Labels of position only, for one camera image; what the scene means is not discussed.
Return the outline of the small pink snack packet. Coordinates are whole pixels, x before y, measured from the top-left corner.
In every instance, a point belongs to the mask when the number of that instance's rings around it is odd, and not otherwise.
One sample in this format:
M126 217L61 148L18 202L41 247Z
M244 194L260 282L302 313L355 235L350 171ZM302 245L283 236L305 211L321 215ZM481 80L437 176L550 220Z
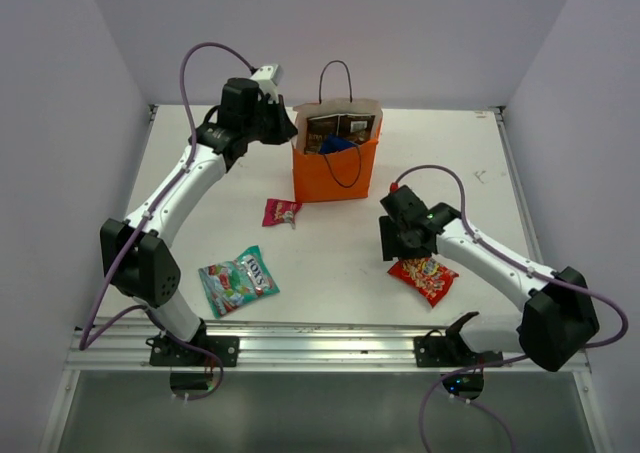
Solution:
M287 224L295 229L296 215L301 208L302 204L299 202L269 198L266 200L262 226Z

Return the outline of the brown snack bag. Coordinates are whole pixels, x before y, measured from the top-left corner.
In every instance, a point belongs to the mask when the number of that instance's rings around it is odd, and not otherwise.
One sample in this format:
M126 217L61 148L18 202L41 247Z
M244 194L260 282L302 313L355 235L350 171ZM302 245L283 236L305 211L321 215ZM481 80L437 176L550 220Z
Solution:
M307 119L305 154L319 154L319 148L329 135L362 145L371 139L374 115L332 114Z

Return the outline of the green Fox's candy bag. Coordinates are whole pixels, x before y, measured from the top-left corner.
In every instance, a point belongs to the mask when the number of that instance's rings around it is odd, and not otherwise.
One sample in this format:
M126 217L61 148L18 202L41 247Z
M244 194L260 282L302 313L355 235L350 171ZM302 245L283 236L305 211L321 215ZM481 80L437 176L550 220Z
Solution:
M280 292L258 245L233 260L199 268L198 274L216 319Z

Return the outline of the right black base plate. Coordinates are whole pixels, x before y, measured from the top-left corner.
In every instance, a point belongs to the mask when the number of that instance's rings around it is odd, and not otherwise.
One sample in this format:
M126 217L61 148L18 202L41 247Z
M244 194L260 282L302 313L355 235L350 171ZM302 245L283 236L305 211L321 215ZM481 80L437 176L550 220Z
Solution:
M461 340L446 336L440 330L414 337L413 352L419 368L461 368L503 360L501 353L472 352Z

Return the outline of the aluminium rail frame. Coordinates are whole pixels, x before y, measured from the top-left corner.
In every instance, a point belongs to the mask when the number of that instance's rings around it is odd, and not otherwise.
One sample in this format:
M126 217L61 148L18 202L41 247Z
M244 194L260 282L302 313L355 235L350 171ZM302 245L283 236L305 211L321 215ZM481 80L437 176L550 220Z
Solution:
M79 349L75 333L66 366L76 370L150 368L146 340L158 329L143 320L124 320ZM413 340L426 334L410 327L309 326L287 324L208 324L212 336L239 339L238 372L413 372Z

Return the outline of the orange paper bag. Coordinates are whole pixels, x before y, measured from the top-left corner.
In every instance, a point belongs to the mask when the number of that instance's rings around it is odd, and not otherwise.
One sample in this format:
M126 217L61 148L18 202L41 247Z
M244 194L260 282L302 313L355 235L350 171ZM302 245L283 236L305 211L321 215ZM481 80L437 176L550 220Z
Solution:
M325 74L332 65L344 68L347 81L347 94L344 97L329 97L323 94ZM296 106L294 112L294 125L298 130L297 136L292 140L295 200L300 203L314 203L366 198L381 134L383 113L380 103L375 99L356 96L349 67L342 60L332 60L321 70L317 100ZM374 115L371 139L338 153L305 154L303 148L307 119L332 114Z

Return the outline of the blue sea salt chips bag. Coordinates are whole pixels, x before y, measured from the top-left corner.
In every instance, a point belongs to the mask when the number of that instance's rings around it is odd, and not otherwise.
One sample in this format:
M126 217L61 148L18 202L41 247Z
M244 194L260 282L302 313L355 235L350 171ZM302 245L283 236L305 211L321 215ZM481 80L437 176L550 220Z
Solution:
M350 148L357 147L357 144L348 139L335 135L329 135L321 144L318 153L321 155L329 155L345 151Z

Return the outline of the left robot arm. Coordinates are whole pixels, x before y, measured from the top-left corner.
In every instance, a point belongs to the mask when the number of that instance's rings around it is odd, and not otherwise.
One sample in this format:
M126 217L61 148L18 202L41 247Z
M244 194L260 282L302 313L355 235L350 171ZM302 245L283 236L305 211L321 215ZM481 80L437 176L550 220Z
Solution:
M153 194L125 219L107 220L100 230L109 285L147 308L175 338L172 352L185 365L208 352L199 335L202 321L179 291L180 268L171 246L204 194L233 167L250 143L281 145L296 135L276 66L249 78L231 78L221 101L195 129L176 166Z

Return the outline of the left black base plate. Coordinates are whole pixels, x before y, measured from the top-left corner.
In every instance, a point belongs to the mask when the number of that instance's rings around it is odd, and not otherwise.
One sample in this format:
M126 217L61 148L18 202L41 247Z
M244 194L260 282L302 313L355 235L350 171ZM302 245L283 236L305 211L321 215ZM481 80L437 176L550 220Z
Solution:
M201 367L214 366L215 355L223 367L235 367L240 352L237 336L200 337L196 344L182 346L167 336L156 335L145 341L151 348L149 364L154 367Z

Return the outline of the red snack bag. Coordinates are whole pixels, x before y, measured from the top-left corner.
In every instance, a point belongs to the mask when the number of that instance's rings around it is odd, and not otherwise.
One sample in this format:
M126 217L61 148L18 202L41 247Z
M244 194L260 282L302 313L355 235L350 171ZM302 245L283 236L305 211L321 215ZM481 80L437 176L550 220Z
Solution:
M398 260L387 273L415 289L431 307L450 291L459 274L433 258Z

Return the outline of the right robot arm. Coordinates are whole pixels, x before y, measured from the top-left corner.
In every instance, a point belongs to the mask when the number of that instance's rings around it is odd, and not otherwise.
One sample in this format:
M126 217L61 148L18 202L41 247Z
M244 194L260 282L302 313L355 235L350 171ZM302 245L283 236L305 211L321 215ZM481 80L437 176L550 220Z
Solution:
M528 260L486 237L446 203L427 207L408 187L380 201L384 260L452 260L504 295L518 317L484 319L471 311L449 325L443 335L424 336L419 347L442 366L470 366L525 355L546 371L556 372L599 330L586 280L577 270L555 271Z

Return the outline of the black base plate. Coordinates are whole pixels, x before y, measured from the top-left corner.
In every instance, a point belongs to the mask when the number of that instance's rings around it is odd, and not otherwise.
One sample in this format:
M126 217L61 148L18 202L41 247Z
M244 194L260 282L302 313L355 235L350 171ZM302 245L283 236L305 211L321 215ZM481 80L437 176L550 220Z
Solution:
M419 368L461 368L503 360L501 353L472 352L461 340L446 336L440 330L414 337L413 352Z
M154 367L201 367L214 366L215 355L223 367L235 367L240 352L237 336L200 337L196 344L182 346L167 336L156 335L145 341L151 348L149 364Z

